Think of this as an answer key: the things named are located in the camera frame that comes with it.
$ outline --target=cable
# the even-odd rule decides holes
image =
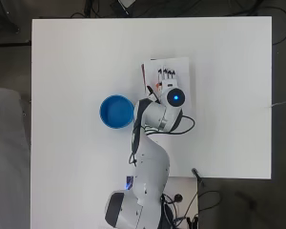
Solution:
[[[185,117],[185,118],[188,118],[190,119],[192,122],[193,122],[193,125],[186,131],[184,132],[158,132],[158,131],[153,131],[151,133],[146,133],[146,135],[155,135],[155,134],[163,134],[163,135],[183,135],[183,134],[186,134],[188,133],[195,125],[195,122],[194,120],[191,118],[191,117],[188,117],[188,116],[185,116],[183,115],[182,118]]]
[[[192,206],[192,203],[193,203],[194,199],[196,198],[197,194],[198,194],[198,190],[197,190],[197,192],[195,193],[194,197],[192,198],[192,200],[191,200],[191,202],[190,202],[190,204],[189,204],[189,206],[188,206],[188,209],[187,209],[187,211],[186,211],[185,214],[184,214],[184,217],[179,218],[179,219],[176,219],[176,220],[179,220],[179,223],[176,225],[176,227],[179,226],[179,225],[182,223],[182,221],[187,217],[188,212],[189,212],[189,210],[190,210],[190,208],[191,208],[191,206]]]
[[[218,205],[221,203],[221,201],[222,201],[222,195],[221,195],[221,193],[220,193],[219,191],[217,191],[217,190],[206,191],[206,192],[204,192],[204,193],[198,195],[198,198],[202,198],[204,195],[210,194],[210,193],[216,193],[216,194],[218,194],[218,195],[219,195],[219,201],[218,201],[217,203],[215,203],[214,205],[211,205],[210,207],[206,207],[206,208],[203,208],[203,209],[199,209],[199,210],[198,210],[198,213],[199,213],[199,214],[200,214],[201,212],[203,212],[203,211],[206,211],[206,210],[210,210],[210,209],[212,209],[212,208],[215,208],[216,206],[218,206]],[[193,219],[192,219],[192,222],[194,222],[194,218],[197,217],[197,216],[198,216],[198,214],[195,214],[195,215],[194,215],[194,217],[193,217]]]
[[[244,7],[240,4],[240,2],[238,0],[235,0],[235,2],[238,4],[238,6],[241,8],[241,9],[244,9]]]
[[[254,15],[259,6],[263,3],[264,0],[256,0],[255,4],[249,9],[248,13],[247,13],[247,16],[252,16]]]
[[[274,103],[271,107],[276,107],[276,106],[280,106],[280,105],[284,105],[284,104],[286,104],[286,101]]]
[[[164,4],[167,4],[167,3],[168,3],[168,1],[153,4],[151,7],[147,8],[143,13],[139,14],[139,15],[136,16],[136,17],[141,17],[141,16],[143,16],[145,13],[147,13],[149,10],[151,10],[152,8],[159,7],[159,6],[164,5]]]
[[[285,10],[285,9],[282,9],[282,8],[278,8],[278,7],[264,7],[264,8],[262,8],[262,9],[280,10],[280,11],[284,12],[285,15],[286,15],[286,10]],[[280,41],[275,42],[275,43],[273,44],[273,46],[278,45],[278,44],[282,43],[282,42],[285,41],[285,40],[286,40],[286,35],[285,35]]]
[[[280,10],[280,11],[282,11],[286,15],[286,10],[282,9],[282,8],[279,8],[279,7],[263,7],[263,8],[257,9],[256,11],[264,10],[264,9]],[[249,11],[250,10],[243,10],[243,11],[231,13],[231,14],[228,14],[228,15],[225,15],[225,16],[239,16],[241,14],[248,13]],[[278,44],[284,42],[285,40],[286,40],[286,35],[280,41],[275,42],[273,44],[273,46],[278,45]]]
[[[174,201],[173,201],[168,195],[166,195],[166,194],[163,194],[163,196],[164,196],[165,198],[169,198],[169,199],[170,199],[171,203],[169,203],[166,199],[164,199],[164,201],[166,202],[166,204],[172,204],[172,205],[173,205],[173,207],[174,207],[174,217],[177,218],[177,217],[178,217],[178,215],[177,215],[177,209],[176,209],[176,207],[175,207]]]
[[[199,4],[200,2],[202,2],[203,0],[197,0],[195,3],[193,3],[190,7],[188,7],[187,9],[185,9],[184,11],[182,11],[181,13],[179,13],[178,15],[176,15],[175,17],[181,16],[182,14],[186,13],[187,11],[191,10],[192,8],[194,8],[197,4]]]
[[[86,17],[83,13],[81,13],[81,12],[75,12],[75,13],[73,13],[71,16],[70,16],[70,18],[73,18],[75,15],[80,15],[80,16],[82,16],[82,17]]]

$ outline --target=white tabletop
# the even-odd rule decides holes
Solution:
[[[271,175],[271,18],[34,20],[31,225],[105,228],[123,189],[132,125],[112,130],[101,102],[144,96],[140,65],[189,57],[196,126],[163,145],[171,176]]]

